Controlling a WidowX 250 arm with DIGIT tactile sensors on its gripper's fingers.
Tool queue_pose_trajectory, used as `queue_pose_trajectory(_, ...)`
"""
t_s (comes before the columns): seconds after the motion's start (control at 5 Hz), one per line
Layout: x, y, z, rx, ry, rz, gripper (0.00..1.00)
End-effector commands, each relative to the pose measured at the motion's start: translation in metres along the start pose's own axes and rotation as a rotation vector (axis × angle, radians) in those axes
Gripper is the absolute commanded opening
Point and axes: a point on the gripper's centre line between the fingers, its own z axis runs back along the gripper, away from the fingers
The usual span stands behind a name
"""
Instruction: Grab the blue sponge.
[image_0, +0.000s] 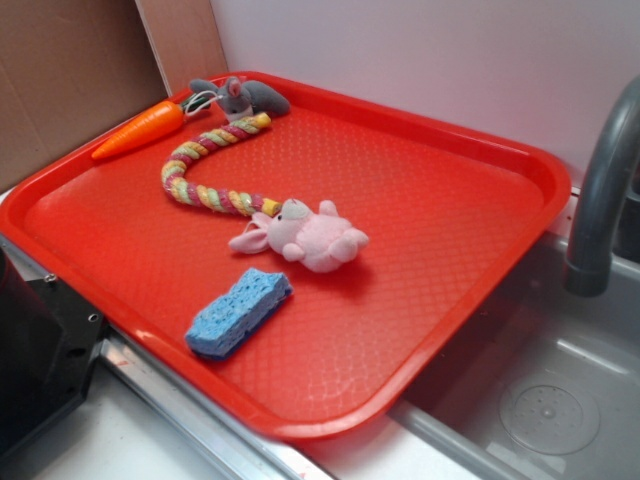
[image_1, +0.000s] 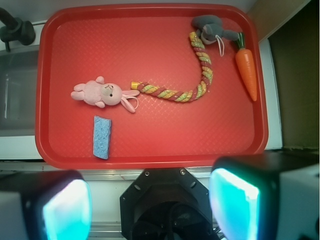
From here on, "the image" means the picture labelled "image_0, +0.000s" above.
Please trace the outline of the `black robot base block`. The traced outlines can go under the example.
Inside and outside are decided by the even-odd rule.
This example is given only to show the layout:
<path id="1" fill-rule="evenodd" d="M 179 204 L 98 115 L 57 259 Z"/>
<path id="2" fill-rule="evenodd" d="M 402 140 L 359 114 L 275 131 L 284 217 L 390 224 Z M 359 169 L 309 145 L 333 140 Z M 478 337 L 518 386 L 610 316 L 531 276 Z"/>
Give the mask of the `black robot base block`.
<path id="1" fill-rule="evenodd" d="M 2 460 L 85 401 L 105 328 L 66 282 L 26 280 L 1 254 Z"/>

